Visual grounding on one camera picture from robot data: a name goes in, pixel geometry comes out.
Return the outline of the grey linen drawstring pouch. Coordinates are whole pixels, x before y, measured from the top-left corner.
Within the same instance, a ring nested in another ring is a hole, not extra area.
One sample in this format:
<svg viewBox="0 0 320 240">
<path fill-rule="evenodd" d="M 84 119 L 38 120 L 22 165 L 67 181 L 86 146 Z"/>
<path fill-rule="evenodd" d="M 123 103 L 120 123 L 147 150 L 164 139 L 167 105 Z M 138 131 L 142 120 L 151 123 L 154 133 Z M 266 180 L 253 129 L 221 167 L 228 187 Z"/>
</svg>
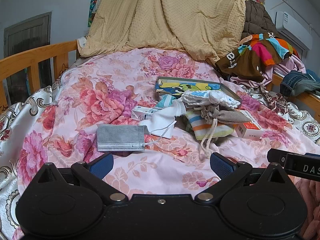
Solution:
<svg viewBox="0 0 320 240">
<path fill-rule="evenodd" d="M 219 105 L 201 106 L 200 113 L 201 117 L 210 125 L 209 131 L 205 134 L 200 143 L 200 146 L 208 159 L 211 156 L 209 148 L 210 143 L 216 138 L 214 133 L 218 122 L 225 125 L 238 125 L 250 122 L 250 118 L 240 111 L 225 107 L 220 109 Z"/>
</svg>

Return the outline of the white face mask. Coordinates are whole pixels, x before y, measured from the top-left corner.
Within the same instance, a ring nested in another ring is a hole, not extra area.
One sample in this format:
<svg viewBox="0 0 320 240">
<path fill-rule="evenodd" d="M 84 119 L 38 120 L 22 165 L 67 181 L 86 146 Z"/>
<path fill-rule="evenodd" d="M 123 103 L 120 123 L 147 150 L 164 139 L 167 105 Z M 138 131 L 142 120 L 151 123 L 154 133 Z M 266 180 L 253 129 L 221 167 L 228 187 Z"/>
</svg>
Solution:
<svg viewBox="0 0 320 240">
<path fill-rule="evenodd" d="M 173 100 L 171 106 L 153 113 L 150 119 L 142 120 L 139 125 L 146 126 L 151 135 L 170 139 L 176 124 L 176 117 L 185 115 L 186 108 L 181 100 Z"/>
</svg>

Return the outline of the wooden bed frame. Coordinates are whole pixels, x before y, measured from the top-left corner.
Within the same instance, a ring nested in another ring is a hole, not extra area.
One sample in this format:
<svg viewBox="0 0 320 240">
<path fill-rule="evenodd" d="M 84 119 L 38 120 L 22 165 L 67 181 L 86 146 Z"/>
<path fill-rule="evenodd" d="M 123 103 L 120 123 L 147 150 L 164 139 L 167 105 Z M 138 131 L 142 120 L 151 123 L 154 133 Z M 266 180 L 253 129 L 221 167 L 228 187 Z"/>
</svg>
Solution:
<svg viewBox="0 0 320 240">
<path fill-rule="evenodd" d="M 75 51 L 79 56 L 77 41 L 51 44 L 23 51 L 21 53 L 6 57 L 1 60 L 1 80 L 27 69 L 31 92 L 40 89 L 39 63 L 53 59 L 54 79 L 57 79 L 68 69 L 68 53 Z"/>
</svg>

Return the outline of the white blue baby cloth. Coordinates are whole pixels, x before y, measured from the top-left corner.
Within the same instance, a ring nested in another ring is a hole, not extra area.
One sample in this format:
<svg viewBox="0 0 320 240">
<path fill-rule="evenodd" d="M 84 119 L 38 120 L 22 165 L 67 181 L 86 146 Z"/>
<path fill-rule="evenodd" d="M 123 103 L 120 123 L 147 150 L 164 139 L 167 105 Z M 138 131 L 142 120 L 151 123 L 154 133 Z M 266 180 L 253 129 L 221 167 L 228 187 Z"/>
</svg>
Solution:
<svg viewBox="0 0 320 240">
<path fill-rule="evenodd" d="M 186 91 L 180 99 L 190 107 L 221 105 L 223 107 L 236 109 L 240 102 L 228 96 L 221 90 L 197 90 Z"/>
</svg>

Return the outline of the brown colourful printed cloth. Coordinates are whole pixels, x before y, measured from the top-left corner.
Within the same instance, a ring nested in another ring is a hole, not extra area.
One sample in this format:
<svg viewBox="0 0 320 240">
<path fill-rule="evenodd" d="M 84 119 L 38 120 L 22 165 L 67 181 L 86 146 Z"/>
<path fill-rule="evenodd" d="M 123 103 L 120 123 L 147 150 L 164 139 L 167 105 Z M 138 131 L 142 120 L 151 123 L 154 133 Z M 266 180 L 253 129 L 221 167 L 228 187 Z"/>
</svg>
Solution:
<svg viewBox="0 0 320 240">
<path fill-rule="evenodd" d="M 215 67 L 224 75 L 261 82 L 268 67 L 293 55 L 299 56 L 289 42 L 266 32 L 242 39 L 236 49 L 215 63 Z"/>
</svg>

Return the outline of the white air conditioner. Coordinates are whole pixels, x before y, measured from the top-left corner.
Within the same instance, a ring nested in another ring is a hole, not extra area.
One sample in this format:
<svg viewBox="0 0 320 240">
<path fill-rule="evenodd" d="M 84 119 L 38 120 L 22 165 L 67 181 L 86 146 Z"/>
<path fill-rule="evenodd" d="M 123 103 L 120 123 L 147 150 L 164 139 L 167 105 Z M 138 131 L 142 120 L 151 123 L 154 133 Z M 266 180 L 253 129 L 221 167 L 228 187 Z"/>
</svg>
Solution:
<svg viewBox="0 0 320 240">
<path fill-rule="evenodd" d="M 312 49 L 311 34 L 290 14 L 285 11 L 277 11 L 275 26 L 279 33 L 291 39 L 303 50 Z"/>
</svg>

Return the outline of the white blue carton box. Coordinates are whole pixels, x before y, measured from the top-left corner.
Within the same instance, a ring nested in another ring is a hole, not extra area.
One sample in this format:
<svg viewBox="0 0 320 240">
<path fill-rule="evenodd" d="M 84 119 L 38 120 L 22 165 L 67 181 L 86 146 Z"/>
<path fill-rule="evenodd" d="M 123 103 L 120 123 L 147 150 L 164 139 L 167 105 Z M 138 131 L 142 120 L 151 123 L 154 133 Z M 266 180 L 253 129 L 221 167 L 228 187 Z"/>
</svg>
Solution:
<svg viewBox="0 0 320 240">
<path fill-rule="evenodd" d="M 159 109 L 143 107 L 143 106 L 135 106 L 131 110 L 131 118 L 135 120 L 148 120 L 152 117 L 152 115 L 158 112 Z"/>
</svg>

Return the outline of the teal white tissue pack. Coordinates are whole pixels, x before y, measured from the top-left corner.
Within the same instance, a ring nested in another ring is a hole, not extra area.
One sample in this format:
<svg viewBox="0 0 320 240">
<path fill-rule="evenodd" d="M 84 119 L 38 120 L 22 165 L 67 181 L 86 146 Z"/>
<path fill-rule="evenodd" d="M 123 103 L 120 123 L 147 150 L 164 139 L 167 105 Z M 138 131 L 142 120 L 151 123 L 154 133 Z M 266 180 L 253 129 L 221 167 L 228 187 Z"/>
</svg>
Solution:
<svg viewBox="0 0 320 240">
<path fill-rule="evenodd" d="M 170 107 L 172 102 L 176 100 L 176 98 L 170 94 L 164 94 L 159 97 L 160 101 L 157 103 L 156 108 L 164 109 Z"/>
</svg>

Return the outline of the cartoon frog towel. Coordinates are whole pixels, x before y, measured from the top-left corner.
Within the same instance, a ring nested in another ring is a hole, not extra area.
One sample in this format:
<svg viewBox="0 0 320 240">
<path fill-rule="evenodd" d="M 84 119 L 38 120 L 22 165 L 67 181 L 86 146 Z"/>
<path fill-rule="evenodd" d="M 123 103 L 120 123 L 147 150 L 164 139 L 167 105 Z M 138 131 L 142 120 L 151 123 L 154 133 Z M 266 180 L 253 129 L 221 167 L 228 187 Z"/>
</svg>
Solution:
<svg viewBox="0 0 320 240">
<path fill-rule="evenodd" d="M 197 90 L 220 90 L 220 83 L 192 80 L 192 79 L 166 79 L 158 78 L 155 91 L 159 94 L 170 94 L 175 97 L 181 96 L 186 91 Z"/>
</svg>

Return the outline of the grey face mask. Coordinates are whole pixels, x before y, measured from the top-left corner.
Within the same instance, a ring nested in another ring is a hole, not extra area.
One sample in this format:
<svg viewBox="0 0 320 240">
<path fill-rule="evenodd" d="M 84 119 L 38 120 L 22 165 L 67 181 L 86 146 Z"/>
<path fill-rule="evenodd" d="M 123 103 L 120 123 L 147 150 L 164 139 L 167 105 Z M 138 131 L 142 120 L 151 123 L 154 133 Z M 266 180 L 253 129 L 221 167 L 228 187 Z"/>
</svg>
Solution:
<svg viewBox="0 0 320 240">
<path fill-rule="evenodd" d="M 148 128 L 144 125 L 99 125 L 97 150 L 99 152 L 143 151 L 144 137 L 149 134 Z"/>
</svg>

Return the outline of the orange white medicine box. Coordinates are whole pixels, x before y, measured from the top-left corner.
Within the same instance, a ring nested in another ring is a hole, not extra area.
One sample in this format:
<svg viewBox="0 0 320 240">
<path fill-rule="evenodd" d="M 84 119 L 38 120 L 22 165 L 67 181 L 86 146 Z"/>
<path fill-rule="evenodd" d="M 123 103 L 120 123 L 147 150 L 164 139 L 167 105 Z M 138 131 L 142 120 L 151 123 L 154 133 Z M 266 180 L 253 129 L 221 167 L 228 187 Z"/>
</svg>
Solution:
<svg viewBox="0 0 320 240">
<path fill-rule="evenodd" d="M 249 118 L 249 122 L 233 125 L 238 137 L 251 140 L 259 140 L 264 130 L 258 124 L 257 120 L 247 110 L 239 110 L 244 116 Z"/>
</svg>

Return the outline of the pink floral quilt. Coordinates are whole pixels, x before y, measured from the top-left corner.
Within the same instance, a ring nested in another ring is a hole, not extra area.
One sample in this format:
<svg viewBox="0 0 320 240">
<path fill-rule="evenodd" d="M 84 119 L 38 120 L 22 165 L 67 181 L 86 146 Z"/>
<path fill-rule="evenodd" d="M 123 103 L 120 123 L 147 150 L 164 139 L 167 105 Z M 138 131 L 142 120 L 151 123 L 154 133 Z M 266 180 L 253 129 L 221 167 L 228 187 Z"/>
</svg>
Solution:
<svg viewBox="0 0 320 240">
<path fill-rule="evenodd" d="M 126 53 L 97 56 L 70 70 L 62 88 L 49 105 L 28 125 L 17 164 L 17 186 L 23 193 L 46 162 L 69 167 L 77 161 L 99 157 L 96 130 L 100 124 L 136 125 L 135 106 L 154 107 L 158 101 L 158 77 L 178 77 L 223 82 L 213 68 L 174 50 L 135 49 Z M 233 161 L 266 167 L 271 148 L 294 153 L 319 153 L 319 146 L 287 120 L 247 95 L 231 82 L 226 87 L 244 100 L 243 108 L 265 130 L 261 139 L 239 138 L 235 133 L 212 142 L 210 149 Z M 145 151 L 115 153 L 114 167 L 105 181 L 122 193 L 187 193 L 195 195 L 216 184 L 200 141 L 179 121 L 171 135 L 147 135 Z"/>
</svg>

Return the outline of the silver patterned bed sheet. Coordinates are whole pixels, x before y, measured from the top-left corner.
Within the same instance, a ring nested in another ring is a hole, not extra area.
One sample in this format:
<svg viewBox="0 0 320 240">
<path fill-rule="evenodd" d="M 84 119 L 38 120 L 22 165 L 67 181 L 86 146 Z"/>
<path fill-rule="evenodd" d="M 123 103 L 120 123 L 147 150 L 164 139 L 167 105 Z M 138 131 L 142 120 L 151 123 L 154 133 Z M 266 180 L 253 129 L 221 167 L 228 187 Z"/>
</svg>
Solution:
<svg viewBox="0 0 320 240">
<path fill-rule="evenodd" d="M 12 239 L 19 227 L 15 208 L 20 198 L 17 165 L 23 140 L 44 109 L 54 101 L 60 87 L 61 80 L 57 79 L 1 114 L 1 239 Z"/>
</svg>

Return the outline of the striped towel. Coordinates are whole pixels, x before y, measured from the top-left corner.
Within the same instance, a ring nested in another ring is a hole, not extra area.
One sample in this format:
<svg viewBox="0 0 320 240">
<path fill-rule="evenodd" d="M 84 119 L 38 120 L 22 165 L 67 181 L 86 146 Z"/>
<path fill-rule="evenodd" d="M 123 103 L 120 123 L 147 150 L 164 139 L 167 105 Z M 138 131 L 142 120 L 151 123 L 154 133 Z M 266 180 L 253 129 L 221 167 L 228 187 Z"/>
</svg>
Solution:
<svg viewBox="0 0 320 240">
<path fill-rule="evenodd" d="M 204 136 L 209 132 L 212 124 L 208 124 L 206 120 L 200 115 L 200 111 L 195 111 L 189 109 L 185 113 L 186 118 L 188 119 L 191 128 L 195 134 L 197 140 L 201 141 Z M 216 128 L 214 129 L 214 138 L 226 137 L 234 132 L 233 125 L 225 125 L 217 123 Z"/>
</svg>

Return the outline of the blue denim jeans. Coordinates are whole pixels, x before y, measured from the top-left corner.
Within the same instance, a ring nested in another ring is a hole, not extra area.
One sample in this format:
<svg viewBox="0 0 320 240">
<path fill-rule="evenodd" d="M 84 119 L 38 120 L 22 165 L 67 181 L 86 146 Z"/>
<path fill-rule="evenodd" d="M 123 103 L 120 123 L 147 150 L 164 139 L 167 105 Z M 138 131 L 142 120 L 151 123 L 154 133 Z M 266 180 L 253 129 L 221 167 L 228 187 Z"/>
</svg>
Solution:
<svg viewBox="0 0 320 240">
<path fill-rule="evenodd" d="M 286 97 L 297 97 L 304 92 L 319 96 L 319 78 L 310 73 L 292 70 L 284 76 L 279 87 L 280 93 Z"/>
</svg>

